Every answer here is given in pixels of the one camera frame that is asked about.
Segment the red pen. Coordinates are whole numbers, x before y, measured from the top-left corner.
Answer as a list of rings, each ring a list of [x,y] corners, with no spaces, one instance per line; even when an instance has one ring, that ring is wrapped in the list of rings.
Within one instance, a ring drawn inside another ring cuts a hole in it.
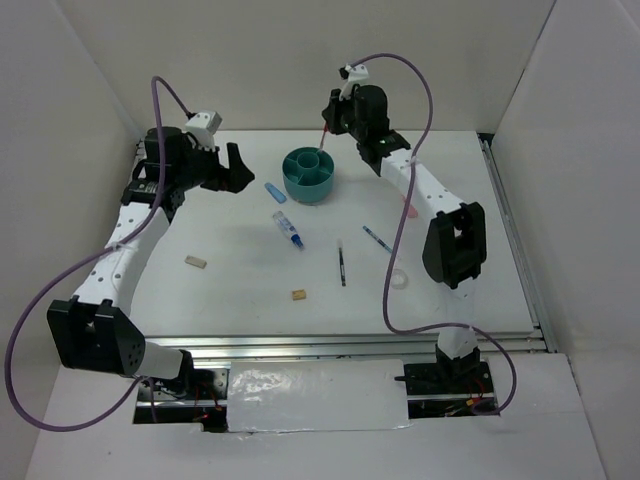
[[[325,126],[324,126],[324,128],[323,128],[323,131],[322,131],[321,140],[320,140],[320,142],[319,142],[319,146],[318,146],[318,150],[317,150],[318,152],[323,152],[323,151],[325,151],[325,148],[324,148],[324,147],[325,147],[325,143],[326,143],[326,137],[327,137],[327,134],[328,134],[328,130],[329,130],[329,129],[328,129],[328,125],[327,125],[327,124],[325,124]]]

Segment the blue clear pen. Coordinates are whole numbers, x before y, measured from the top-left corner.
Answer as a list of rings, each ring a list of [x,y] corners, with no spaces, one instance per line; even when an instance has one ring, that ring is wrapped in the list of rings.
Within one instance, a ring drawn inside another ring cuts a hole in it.
[[[374,233],[366,225],[363,225],[362,229],[370,238],[372,238],[379,246],[381,246],[390,256],[392,255],[393,248],[390,245],[384,242],[376,233]],[[396,259],[396,262],[401,261],[402,257],[399,254],[396,254],[395,259]]]

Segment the black pen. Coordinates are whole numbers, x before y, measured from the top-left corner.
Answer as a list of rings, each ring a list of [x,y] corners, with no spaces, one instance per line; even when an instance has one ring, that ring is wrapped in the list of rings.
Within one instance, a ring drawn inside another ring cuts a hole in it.
[[[346,270],[345,270],[345,262],[344,262],[344,248],[343,242],[341,239],[337,241],[337,250],[338,250],[338,261],[339,261],[339,269],[340,269],[340,281],[341,286],[346,287]]]

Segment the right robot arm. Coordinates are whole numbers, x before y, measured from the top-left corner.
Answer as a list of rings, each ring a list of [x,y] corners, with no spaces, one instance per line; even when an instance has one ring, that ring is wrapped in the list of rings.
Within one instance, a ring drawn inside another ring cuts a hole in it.
[[[398,188],[428,223],[421,255],[429,278],[445,302],[438,324],[436,380],[448,392],[460,391],[480,364],[474,317],[476,280],[487,259],[485,212],[445,188],[416,160],[409,142],[390,128],[388,100],[382,88],[355,85],[331,91],[322,111],[328,131],[348,134],[362,160]]]

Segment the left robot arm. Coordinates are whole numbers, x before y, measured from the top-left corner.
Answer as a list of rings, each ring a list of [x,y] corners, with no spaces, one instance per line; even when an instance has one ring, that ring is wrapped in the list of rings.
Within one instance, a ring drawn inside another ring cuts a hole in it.
[[[62,365],[68,369],[150,377],[176,399],[196,390],[197,374],[186,350],[145,339],[130,318],[133,297],[159,240],[168,231],[188,190],[196,187],[237,194],[255,178],[237,144],[217,148],[195,134],[150,129],[138,145],[131,180],[121,197],[116,226],[105,254],[66,301],[55,300],[47,321]]]

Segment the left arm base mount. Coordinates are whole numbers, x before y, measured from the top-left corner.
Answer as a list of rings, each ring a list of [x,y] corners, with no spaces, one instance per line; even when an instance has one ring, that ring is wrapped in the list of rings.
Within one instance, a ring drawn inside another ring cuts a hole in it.
[[[186,382],[144,380],[138,389],[133,424],[192,424],[204,432],[227,432],[229,373],[227,368],[195,368]]]

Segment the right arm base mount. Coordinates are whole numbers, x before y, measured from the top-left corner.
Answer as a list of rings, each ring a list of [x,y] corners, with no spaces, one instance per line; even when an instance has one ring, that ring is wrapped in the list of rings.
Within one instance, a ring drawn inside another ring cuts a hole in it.
[[[487,361],[480,360],[466,373],[452,376],[440,359],[405,363],[394,380],[404,385],[410,419],[468,417],[493,414],[498,407]]]

